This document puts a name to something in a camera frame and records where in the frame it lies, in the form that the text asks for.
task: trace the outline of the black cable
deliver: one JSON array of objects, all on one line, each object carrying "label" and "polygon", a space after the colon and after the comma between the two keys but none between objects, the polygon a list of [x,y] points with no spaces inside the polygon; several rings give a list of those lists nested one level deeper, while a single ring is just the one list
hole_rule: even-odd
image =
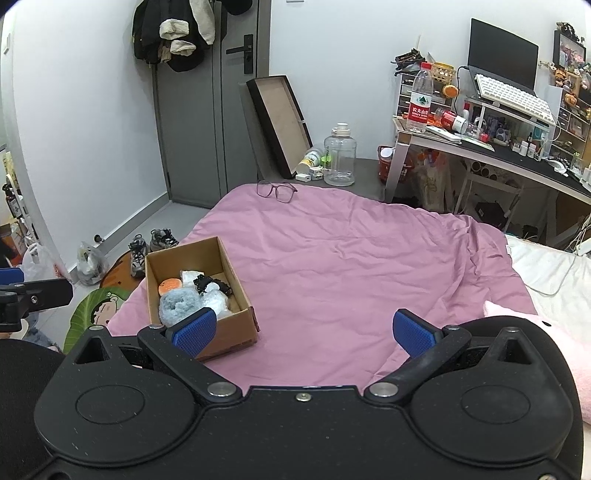
[{"label": "black cable", "polygon": [[468,67],[466,67],[465,65],[462,65],[461,67],[458,67],[457,68],[457,72],[456,72],[456,78],[457,78],[457,96],[453,99],[453,110],[454,110],[454,113],[456,115],[458,114],[457,113],[457,105],[456,105],[456,103],[457,103],[457,97],[459,97],[460,96],[460,93],[462,92],[462,90],[460,88],[460,70],[462,70],[462,69],[466,69],[466,70],[470,71],[468,69]]}]

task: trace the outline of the pink bedsheet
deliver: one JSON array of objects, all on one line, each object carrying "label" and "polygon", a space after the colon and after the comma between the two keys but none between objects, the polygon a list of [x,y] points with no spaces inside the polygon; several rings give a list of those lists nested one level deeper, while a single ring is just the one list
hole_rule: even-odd
[{"label": "pink bedsheet", "polygon": [[[468,216],[298,186],[290,204],[254,185],[226,195],[183,242],[218,235],[256,311],[256,345],[207,363],[240,385],[365,387],[404,362],[392,317],[437,326],[483,316],[490,300],[535,314],[505,237]],[[145,282],[109,323],[148,324]]]}]

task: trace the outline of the screw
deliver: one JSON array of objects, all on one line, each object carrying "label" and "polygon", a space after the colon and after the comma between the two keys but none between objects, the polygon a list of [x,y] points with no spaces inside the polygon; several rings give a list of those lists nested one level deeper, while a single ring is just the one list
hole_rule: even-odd
[{"label": "screw", "polygon": [[398,393],[398,387],[390,382],[379,382],[370,386],[369,392],[374,397],[388,398]]},{"label": "screw", "polygon": [[310,401],[310,400],[312,400],[312,395],[310,395],[309,393],[302,392],[302,393],[298,393],[295,396],[295,399],[297,401]]},{"label": "screw", "polygon": [[214,397],[229,397],[236,393],[236,385],[230,382],[215,382],[209,385],[207,391]]}]

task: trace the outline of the yellow basket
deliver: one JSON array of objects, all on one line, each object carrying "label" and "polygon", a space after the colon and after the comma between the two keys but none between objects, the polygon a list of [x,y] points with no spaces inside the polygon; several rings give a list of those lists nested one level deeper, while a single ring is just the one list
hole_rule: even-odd
[{"label": "yellow basket", "polygon": [[456,76],[456,69],[451,65],[435,62],[431,67],[431,75],[433,76],[433,80],[437,80],[444,85],[449,85]]}]

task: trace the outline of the brown rug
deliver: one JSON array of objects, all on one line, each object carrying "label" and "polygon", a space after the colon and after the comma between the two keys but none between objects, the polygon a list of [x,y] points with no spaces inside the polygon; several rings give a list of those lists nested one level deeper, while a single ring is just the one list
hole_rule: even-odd
[{"label": "brown rug", "polygon": [[129,273],[130,268],[131,252],[127,252],[117,259],[115,265],[113,265],[100,282],[100,287],[120,287],[130,292],[134,291],[143,279],[132,277]]}]

